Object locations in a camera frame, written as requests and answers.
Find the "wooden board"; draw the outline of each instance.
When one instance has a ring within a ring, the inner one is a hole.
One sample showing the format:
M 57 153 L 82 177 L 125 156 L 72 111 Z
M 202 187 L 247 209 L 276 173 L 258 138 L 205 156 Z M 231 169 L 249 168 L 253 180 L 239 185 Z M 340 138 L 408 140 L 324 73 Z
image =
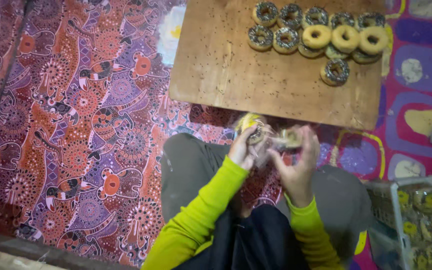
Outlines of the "wooden board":
M 289 0 L 274 0 L 280 9 Z M 372 130 L 378 117 L 381 62 L 349 60 L 348 81 L 341 87 L 322 82 L 327 58 L 299 52 L 257 52 L 247 44 L 255 0 L 189 0 L 171 71 L 169 95 L 187 101 L 335 126 Z M 304 0 L 329 14 L 384 11 L 381 0 Z

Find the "yellow line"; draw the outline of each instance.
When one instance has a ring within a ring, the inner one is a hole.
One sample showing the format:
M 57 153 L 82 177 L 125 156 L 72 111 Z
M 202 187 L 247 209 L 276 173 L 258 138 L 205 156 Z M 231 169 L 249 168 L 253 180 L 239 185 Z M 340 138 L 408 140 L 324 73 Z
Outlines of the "yellow line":
M 385 175 L 385 169 L 386 169 L 386 157 L 385 157 L 385 148 L 383 147 L 383 142 L 377 136 L 375 136 L 373 134 L 366 133 L 366 132 L 349 131 L 347 129 L 340 130 L 338 139 L 336 140 L 336 143 L 333 147 L 333 150 L 331 151 L 331 158 L 330 158 L 331 165 L 332 166 L 337 165 L 336 164 L 336 158 L 337 158 L 337 155 L 339 153 L 339 145 L 341 144 L 341 140 L 343 139 L 343 136 L 346 133 L 356 133 L 356 134 L 359 134 L 361 136 L 367 137 L 369 139 L 375 140 L 378 143 L 379 150 L 381 152 L 381 170 L 379 171 L 379 178 L 382 179 L 383 176 Z
M 401 6 L 399 7 L 398 13 L 386 15 L 386 19 L 398 19 L 406 9 L 406 0 L 401 0 Z

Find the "painted floor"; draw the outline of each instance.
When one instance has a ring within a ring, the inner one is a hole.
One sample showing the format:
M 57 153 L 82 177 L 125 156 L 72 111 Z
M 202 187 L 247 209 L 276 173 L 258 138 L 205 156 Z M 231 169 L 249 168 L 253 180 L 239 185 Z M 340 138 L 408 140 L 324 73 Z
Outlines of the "painted floor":
M 163 143 L 231 144 L 239 115 L 168 97 L 158 28 L 184 4 L 0 0 L 0 233 L 141 266 L 164 225 Z M 364 180 L 432 175 L 432 0 L 388 9 L 376 129 L 318 128 L 318 165 Z M 274 204 L 275 172 L 252 177 L 243 198 Z M 375 269 L 368 245 L 351 268 Z

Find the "yellow-green sleeve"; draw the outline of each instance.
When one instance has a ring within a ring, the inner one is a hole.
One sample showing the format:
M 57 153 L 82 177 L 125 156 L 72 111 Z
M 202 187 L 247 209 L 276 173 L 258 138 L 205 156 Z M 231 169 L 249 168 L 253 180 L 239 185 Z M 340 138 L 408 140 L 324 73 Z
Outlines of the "yellow-green sleeve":
M 344 269 L 339 263 L 339 257 L 333 245 L 329 241 L 323 221 L 316 208 L 316 200 L 313 197 L 311 203 L 304 208 L 297 208 L 286 197 L 287 205 L 291 212 L 291 228 L 296 239 L 301 242 L 301 251 L 313 270 Z
M 209 240 L 216 220 L 241 188 L 248 173 L 226 156 L 213 179 L 159 232 L 141 269 L 172 269 L 193 257 Z

